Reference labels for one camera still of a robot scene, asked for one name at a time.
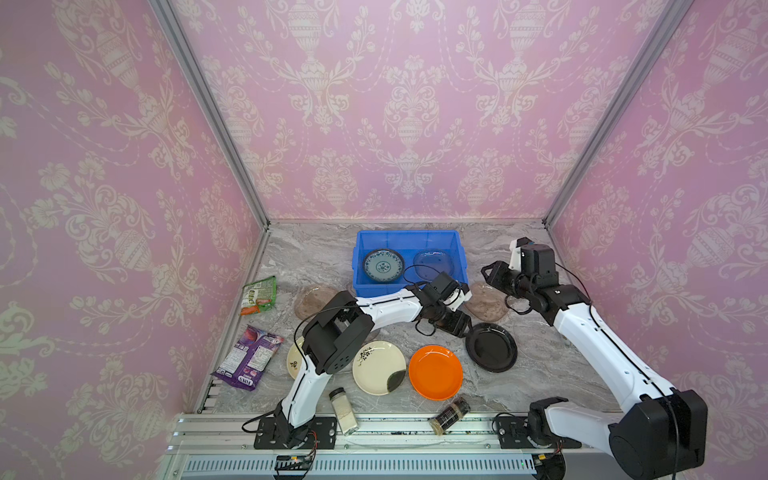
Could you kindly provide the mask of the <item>clear glass plate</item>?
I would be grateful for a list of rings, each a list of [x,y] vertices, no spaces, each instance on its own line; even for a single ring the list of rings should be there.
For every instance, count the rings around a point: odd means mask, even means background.
[[[447,251],[426,249],[418,252],[413,259],[413,270],[422,281],[431,282],[440,273],[454,274],[454,262]]]

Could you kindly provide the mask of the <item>blue patterned ceramic plate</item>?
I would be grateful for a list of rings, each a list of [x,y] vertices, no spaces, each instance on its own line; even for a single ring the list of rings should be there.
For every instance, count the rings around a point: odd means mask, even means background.
[[[363,272],[375,283],[391,283],[405,271],[406,263],[396,251],[386,248],[369,252],[363,259]]]

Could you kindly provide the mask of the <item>pinkish translucent plate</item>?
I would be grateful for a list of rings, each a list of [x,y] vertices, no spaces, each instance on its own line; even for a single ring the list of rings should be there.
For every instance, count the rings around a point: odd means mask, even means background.
[[[471,298],[464,303],[470,314],[480,322],[496,323],[509,312],[505,295],[483,282],[470,286]]]

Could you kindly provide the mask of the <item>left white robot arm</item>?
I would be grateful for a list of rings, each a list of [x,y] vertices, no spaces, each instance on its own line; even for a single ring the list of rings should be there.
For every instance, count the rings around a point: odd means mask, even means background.
[[[331,376],[351,362],[373,331],[425,320],[460,336],[469,319],[460,307],[471,298],[467,284],[444,272],[426,284],[408,285],[382,296],[335,295],[303,329],[299,371],[274,411],[276,423],[288,432],[308,426]]]

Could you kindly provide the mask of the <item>blue plastic bin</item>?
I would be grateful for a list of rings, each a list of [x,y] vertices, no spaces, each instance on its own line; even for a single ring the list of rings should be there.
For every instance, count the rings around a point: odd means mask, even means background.
[[[363,272],[364,257],[381,248],[398,252],[406,263],[403,274],[391,283],[372,282]],[[353,250],[353,288],[361,297],[376,297],[421,282],[413,270],[413,259],[418,252],[426,249],[447,251],[455,267],[451,277],[460,283],[468,281],[468,262],[460,234],[456,230],[361,230]]]

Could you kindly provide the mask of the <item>orange plate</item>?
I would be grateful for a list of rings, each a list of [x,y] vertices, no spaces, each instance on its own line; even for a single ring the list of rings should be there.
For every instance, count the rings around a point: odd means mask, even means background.
[[[457,355],[439,345],[427,345],[417,350],[410,359],[408,376],[414,390],[432,401],[453,398],[464,379]]]

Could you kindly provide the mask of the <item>cream plate black patch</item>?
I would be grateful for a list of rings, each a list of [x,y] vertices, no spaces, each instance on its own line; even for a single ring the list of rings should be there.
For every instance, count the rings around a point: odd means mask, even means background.
[[[364,345],[352,362],[353,379],[358,388],[373,396],[394,392],[407,373],[401,350],[387,341],[373,341]]]

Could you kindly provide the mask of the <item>dark spice jar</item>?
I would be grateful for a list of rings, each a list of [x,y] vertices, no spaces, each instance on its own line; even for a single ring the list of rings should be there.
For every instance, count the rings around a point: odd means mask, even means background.
[[[469,403],[462,396],[456,397],[440,413],[429,419],[429,425],[435,435],[442,436],[470,411]]]

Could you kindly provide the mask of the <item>white spice jar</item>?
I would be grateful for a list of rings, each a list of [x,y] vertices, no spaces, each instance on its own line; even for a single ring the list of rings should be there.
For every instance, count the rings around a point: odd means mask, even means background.
[[[354,434],[359,429],[359,424],[347,393],[343,387],[336,388],[329,393],[329,400],[334,409],[337,423],[345,436]]]

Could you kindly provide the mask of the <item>cream flower plate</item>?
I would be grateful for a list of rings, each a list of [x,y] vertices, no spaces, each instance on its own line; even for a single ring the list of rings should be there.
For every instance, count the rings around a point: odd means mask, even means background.
[[[296,339],[296,342],[290,347],[286,357],[286,369],[292,379],[297,378],[303,364],[303,342],[304,337],[299,336]]]

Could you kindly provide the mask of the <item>green snack bag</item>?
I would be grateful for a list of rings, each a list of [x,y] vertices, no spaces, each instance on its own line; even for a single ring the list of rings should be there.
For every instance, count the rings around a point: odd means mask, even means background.
[[[276,302],[277,279],[270,276],[245,285],[240,301],[240,315],[247,316],[271,310]]]

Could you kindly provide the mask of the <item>purple snack bag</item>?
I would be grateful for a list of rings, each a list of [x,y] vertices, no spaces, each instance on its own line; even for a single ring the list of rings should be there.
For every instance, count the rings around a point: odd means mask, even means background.
[[[285,339],[248,325],[212,376],[242,390],[254,391]]]

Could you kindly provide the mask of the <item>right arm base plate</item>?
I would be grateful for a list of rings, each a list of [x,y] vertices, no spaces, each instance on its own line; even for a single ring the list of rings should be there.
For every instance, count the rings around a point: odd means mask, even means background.
[[[491,429],[502,449],[580,449],[583,446],[579,441],[551,433],[539,420],[530,423],[526,416],[508,412],[494,416]]]

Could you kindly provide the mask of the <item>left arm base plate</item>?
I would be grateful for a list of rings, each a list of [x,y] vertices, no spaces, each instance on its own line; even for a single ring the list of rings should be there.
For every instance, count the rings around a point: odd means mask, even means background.
[[[256,450],[333,450],[337,425],[337,419],[332,416],[315,416],[296,428],[282,418],[265,417],[257,425],[253,447]]]

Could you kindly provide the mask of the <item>aluminium frame rail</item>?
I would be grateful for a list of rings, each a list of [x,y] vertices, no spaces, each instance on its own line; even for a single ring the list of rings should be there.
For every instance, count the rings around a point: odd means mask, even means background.
[[[510,417],[471,413],[442,435],[425,414],[362,414],[359,429],[321,434],[330,449],[261,449],[245,414],[184,414],[175,423],[159,479],[623,479],[609,455],[588,445],[510,448]]]

